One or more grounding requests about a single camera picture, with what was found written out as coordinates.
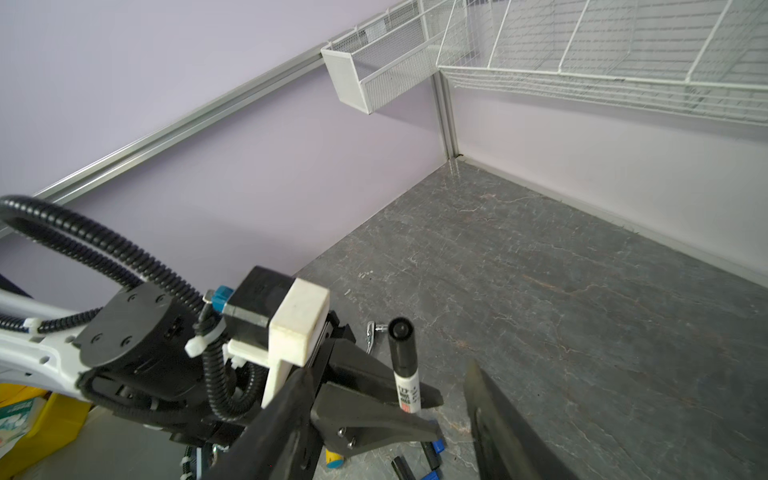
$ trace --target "yellow marker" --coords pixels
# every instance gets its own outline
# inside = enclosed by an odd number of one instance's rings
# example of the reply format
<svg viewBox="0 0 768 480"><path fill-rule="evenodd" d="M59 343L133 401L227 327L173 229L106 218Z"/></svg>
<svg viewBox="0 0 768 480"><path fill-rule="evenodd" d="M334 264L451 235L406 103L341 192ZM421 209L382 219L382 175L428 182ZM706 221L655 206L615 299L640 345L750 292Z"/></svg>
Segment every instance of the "yellow marker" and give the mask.
<svg viewBox="0 0 768 480"><path fill-rule="evenodd" d="M344 457L338 453L333 453L329 449L326 449L326 467L338 468L344 465Z"/></svg>

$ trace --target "white wire shelf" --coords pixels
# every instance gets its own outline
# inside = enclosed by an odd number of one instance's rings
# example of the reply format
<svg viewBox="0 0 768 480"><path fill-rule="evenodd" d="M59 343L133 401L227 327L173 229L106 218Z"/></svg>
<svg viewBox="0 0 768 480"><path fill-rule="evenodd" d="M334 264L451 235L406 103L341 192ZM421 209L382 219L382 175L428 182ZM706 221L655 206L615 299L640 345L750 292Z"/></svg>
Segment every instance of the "white wire shelf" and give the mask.
<svg viewBox="0 0 768 480"><path fill-rule="evenodd" d="M409 0L321 50L339 99L370 114L437 73L453 0Z"/></svg>
<svg viewBox="0 0 768 480"><path fill-rule="evenodd" d="M768 124L766 0L455 0L454 86Z"/></svg>

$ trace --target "white cable tie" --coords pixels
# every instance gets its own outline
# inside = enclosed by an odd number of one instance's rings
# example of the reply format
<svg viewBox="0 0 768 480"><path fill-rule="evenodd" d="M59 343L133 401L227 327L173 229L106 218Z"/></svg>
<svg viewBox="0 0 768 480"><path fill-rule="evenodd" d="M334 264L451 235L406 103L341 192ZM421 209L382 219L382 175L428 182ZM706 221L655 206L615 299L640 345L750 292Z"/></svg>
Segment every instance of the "white cable tie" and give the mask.
<svg viewBox="0 0 768 480"><path fill-rule="evenodd" d="M196 335L187 340L187 345L184 346L184 351L187 352L187 355L191 359L201 355L206 347L215 342L216 339L224 333L225 328L227 328L227 324L224 322L224 319L219 320L219 323L214 329L204 336Z"/></svg>
<svg viewBox="0 0 768 480"><path fill-rule="evenodd" d="M27 327L30 333L37 334L38 328L43 324L43 320L39 318L27 318L24 319L24 326Z"/></svg>

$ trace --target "baseboard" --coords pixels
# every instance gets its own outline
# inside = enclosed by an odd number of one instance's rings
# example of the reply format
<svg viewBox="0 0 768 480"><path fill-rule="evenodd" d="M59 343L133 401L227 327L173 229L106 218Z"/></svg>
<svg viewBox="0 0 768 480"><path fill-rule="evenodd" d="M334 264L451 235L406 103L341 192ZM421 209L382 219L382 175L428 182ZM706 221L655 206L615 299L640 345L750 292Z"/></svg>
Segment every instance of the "baseboard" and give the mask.
<svg viewBox="0 0 768 480"><path fill-rule="evenodd" d="M697 260L701 260L702 262L708 263L712 266L716 266L721 270L725 270L728 273L732 273L733 275L740 276L745 280L749 280L750 282L753 282L760 286L764 286L768 288L767 275L751 270L743 265L739 265L738 263L734 263L730 260L726 260L722 257L717 256L714 253L710 253L704 250L700 250L696 247L692 247L687 243L683 243L683 242L680 242L679 240L675 240L674 238L668 237L663 233L659 233L656 230L652 230L651 228L648 228L644 225L635 223L631 220L628 220L626 218L613 214L612 212L603 210L600 207L596 207L595 205L588 204L582 200L570 197L568 195L563 195L561 193L558 193L557 191L550 190L547 187L543 187L539 184L536 184L524 178L518 177L517 175L510 174L509 172L500 170L497 167L492 167L491 165L485 164L474 158L461 156L460 159L466 162L467 164L474 165L477 168L481 168L482 170L485 170L491 174L494 174L498 177L509 180L514 184L521 185L523 187L533 190L534 192L539 192L542 195L546 195L547 197L553 198L557 201L561 201L566 205L579 209L590 215L594 215L597 218L600 218L607 222L611 222L614 225L618 225L619 227L629 230L630 232L637 233L638 235L641 235L643 237L646 237L647 239L653 240L654 242L661 243L662 245L669 247L672 250L677 250L678 252L685 253L689 257L693 257Z"/></svg>

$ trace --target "gray marble floor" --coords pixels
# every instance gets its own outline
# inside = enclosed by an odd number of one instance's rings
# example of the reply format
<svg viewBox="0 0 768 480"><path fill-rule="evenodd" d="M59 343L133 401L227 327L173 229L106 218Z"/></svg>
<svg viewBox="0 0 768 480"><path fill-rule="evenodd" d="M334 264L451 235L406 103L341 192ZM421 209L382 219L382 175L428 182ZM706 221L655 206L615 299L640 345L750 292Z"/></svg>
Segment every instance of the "gray marble floor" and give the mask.
<svg viewBox="0 0 768 480"><path fill-rule="evenodd" d="M364 342L408 316L447 438L477 478L462 382L477 359L582 479L768 478L768 290L466 164L446 165L300 276ZM374 355L389 364L386 342ZM316 478L394 479L416 445Z"/></svg>

